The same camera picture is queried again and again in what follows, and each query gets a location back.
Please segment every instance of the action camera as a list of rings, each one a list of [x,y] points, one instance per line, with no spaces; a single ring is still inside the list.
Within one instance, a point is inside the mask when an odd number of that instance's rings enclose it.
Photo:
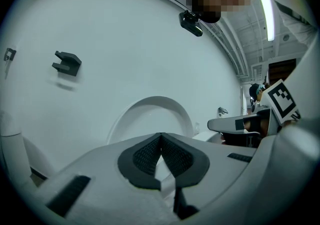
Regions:
[[[199,17],[195,13],[186,10],[179,14],[179,20],[182,28],[197,37],[201,37],[203,35],[203,31],[199,23]]]

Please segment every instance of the black cap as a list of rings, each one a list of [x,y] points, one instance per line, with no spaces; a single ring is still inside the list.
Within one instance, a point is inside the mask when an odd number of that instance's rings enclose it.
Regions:
[[[259,84],[254,83],[250,86],[250,89],[249,89],[249,94],[253,98],[254,102],[257,101],[257,90],[259,86],[260,86]]]
[[[195,13],[200,20],[206,22],[206,23],[216,23],[220,20],[221,13],[215,12],[215,11],[198,11],[198,10],[204,10],[203,7],[200,5],[197,5],[197,0],[192,0],[192,12]]]

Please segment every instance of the black bracket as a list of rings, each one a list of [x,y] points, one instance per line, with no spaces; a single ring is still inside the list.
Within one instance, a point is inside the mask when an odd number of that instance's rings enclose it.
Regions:
[[[53,63],[52,67],[54,67],[58,72],[70,75],[70,76],[76,76],[78,73],[78,70],[80,68],[80,65],[82,61],[74,54],[67,53],[67,52],[55,52],[55,56],[57,56],[61,63]]]
[[[4,54],[3,60],[6,62],[7,60],[13,61],[16,55],[16,50],[12,50],[11,48],[7,48]]]

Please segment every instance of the light fixture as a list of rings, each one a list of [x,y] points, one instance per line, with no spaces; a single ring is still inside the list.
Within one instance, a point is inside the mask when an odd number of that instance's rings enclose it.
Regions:
[[[273,41],[275,40],[275,21],[271,0],[261,0],[261,3],[266,21],[267,39],[268,41]]]

